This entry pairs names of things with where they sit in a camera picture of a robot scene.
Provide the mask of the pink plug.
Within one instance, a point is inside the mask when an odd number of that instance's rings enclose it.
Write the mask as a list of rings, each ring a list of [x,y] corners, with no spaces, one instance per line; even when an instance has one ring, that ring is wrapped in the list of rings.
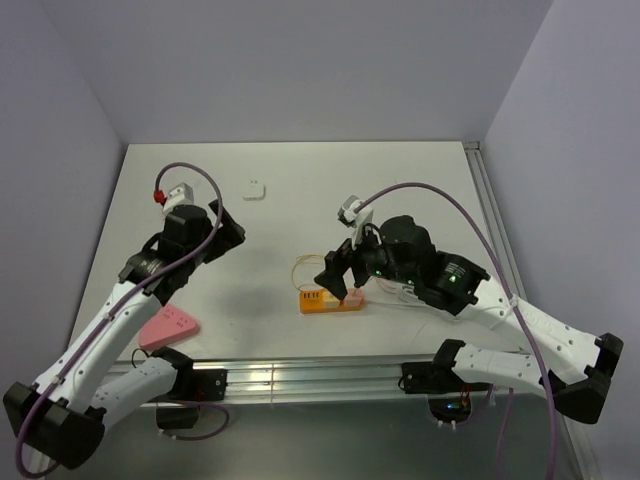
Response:
[[[356,308],[359,307],[364,299],[363,292],[358,288],[349,288],[347,290],[347,295],[342,300],[342,304],[348,308]]]

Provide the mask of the yellow plug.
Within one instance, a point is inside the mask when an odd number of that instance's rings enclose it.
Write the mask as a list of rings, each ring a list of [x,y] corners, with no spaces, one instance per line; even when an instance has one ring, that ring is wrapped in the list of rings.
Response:
[[[323,308],[327,310],[339,308],[341,305],[340,299],[336,298],[329,291],[323,292],[322,301],[323,301]]]

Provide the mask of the white square charger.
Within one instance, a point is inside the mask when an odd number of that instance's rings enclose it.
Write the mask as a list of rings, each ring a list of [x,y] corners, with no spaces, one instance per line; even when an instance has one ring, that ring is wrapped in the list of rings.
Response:
[[[242,191],[242,198],[245,201],[261,201],[266,196],[266,186],[258,180],[248,180]]]

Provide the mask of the orange power strip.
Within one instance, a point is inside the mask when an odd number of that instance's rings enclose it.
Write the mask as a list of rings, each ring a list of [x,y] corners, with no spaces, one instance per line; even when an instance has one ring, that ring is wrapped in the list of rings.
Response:
[[[310,291],[303,291],[299,294],[299,311],[301,314],[303,315],[310,315],[310,314],[329,314],[329,313],[346,313],[346,312],[355,312],[355,311],[360,311],[362,309],[365,308],[366,306],[366,301],[365,298],[363,299],[362,304],[359,307],[356,308],[348,308],[345,307],[342,304],[342,300],[341,301],[341,305],[339,308],[335,308],[335,309],[324,309],[323,308],[323,301],[322,301],[322,295],[323,292],[327,291],[326,289],[320,289],[320,290],[310,290]]]

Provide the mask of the pink triangular power strip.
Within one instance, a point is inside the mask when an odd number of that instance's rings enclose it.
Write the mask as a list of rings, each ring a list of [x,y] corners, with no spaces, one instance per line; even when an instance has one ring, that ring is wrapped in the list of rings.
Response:
[[[154,351],[191,338],[199,331],[200,325],[193,316],[167,304],[143,325],[137,344],[145,351]]]

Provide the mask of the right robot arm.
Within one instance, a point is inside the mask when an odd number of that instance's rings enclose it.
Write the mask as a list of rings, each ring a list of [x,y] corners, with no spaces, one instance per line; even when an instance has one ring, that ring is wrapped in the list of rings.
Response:
[[[598,422],[624,346],[619,337],[577,330],[509,295],[484,268],[438,250],[410,216],[381,226],[369,215],[342,214],[339,220],[354,232],[325,256],[318,285],[344,299],[347,273],[357,287],[372,278],[390,281],[412,290],[420,303],[445,318],[474,322],[519,349],[509,353],[446,339],[431,360],[402,365],[405,393],[500,385],[548,399],[577,422]]]

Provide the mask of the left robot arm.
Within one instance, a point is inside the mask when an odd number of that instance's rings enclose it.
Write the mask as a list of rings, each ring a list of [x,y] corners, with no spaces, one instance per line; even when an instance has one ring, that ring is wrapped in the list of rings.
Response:
[[[142,404],[159,399],[193,402],[197,383],[190,357],[161,347],[137,368],[104,377],[138,331],[169,303],[201,264],[245,240],[244,229],[218,200],[207,208],[174,207],[162,231],[125,263],[105,303],[61,357],[31,384],[14,383],[2,402],[16,436],[21,475],[39,478],[23,463],[29,446],[54,466],[76,469],[106,431]]]

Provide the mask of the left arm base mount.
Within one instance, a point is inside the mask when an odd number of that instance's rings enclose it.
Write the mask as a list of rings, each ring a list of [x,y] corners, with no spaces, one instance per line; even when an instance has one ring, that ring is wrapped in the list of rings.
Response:
[[[219,412],[222,424],[211,435],[224,431],[230,423],[230,414],[218,405],[226,393],[227,371],[225,369],[196,369],[191,373],[187,386],[175,387],[169,393],[153,399],[156,426],[166,434],[178,430],[191,430],[208,411]]]

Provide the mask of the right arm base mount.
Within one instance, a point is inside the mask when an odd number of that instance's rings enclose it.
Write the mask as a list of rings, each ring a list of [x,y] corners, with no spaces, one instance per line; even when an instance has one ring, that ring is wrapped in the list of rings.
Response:
[[[439,428],[455,431],[468,424],[492,401],[494,388],[488,383],[467,382],[453,372],[456,355],[466,343],[447,339],[432,360],[401,364],[398,388],[406,395],[447,395],[445,399],[429,400],[432,422]]]

